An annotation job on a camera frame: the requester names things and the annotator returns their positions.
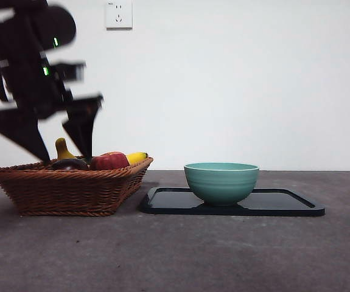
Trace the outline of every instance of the red apple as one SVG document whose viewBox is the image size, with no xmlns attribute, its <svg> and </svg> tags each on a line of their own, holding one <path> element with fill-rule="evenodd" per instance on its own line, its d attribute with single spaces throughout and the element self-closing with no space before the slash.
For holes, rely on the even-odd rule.
<svg viewBox="0 0 350 292">
<path fill-rule="evenodd" d="M 122 152 L 113 151 L 93 157 L 91 170 L 120 169 L 129 165 L 126 155 Z"/>
</svg>

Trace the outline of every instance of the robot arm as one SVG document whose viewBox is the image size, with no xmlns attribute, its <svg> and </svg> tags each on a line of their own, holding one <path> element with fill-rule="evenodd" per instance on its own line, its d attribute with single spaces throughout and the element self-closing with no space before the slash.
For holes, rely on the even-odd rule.
<svg viewBox="0 0 350 292">
<path fill-rule="evenodd" d="M 38 119 L 66 111 L 63 124 L 86 158 L 92 156 L 93 122 L 102 96 L 74 100 L 64 82 L 77 80 L 84 63 L 49 64 L 45 51 L 70 43 L 75 22 L 63 8 L 46 0 L 2 0 L 0 9 L 14 16 L 0 23 L 0 99 L 8 102 L 3 79 L 16 108 L 0 110 L 0 133 L 43 161 L 49 154 L 38 131 Z"/>
</svg>

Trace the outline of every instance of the white wall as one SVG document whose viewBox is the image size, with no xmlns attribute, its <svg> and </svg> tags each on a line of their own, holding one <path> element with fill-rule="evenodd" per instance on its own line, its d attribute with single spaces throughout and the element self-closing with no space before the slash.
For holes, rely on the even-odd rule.
<svg viewBox="0 0 350 292">
<path fill-rule="evenodd" d="M 77 38 L 48 59 L 85 60 L 72 92 L 105 97 L 94 155 L 350 170 L 350 0 L 134 0 L 131 31 L 105 30 L 106 1 L 59 3 Z M 51 157 L 64 118 L 40 123 Z M 34 161 L 0 136 L 0 166 Z"/>
</svg>

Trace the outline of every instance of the green bowl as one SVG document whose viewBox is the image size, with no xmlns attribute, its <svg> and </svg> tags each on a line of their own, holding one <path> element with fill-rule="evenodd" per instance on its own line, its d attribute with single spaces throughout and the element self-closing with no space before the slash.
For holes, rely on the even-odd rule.
<svg viewBox="0 0 350 292">
<path fill-rule="evenodd" d="M 256 185 L 259 167 L 249 164 L 203 162 L 184 166 L 191 191 L 205 203 L 230 206 L 245 199 Z"/>
</svg>

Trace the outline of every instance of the eggplant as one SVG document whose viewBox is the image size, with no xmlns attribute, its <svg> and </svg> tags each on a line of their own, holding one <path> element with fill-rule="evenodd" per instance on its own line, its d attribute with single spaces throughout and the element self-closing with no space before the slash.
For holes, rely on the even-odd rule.
<svg viewBox="0 0 350 292">
<path fill-rule="evenodd" d="M 88 165 L 81 159 L 65 158 L 52 164 L 52 170 L 88 170 Z"/>
</svg>

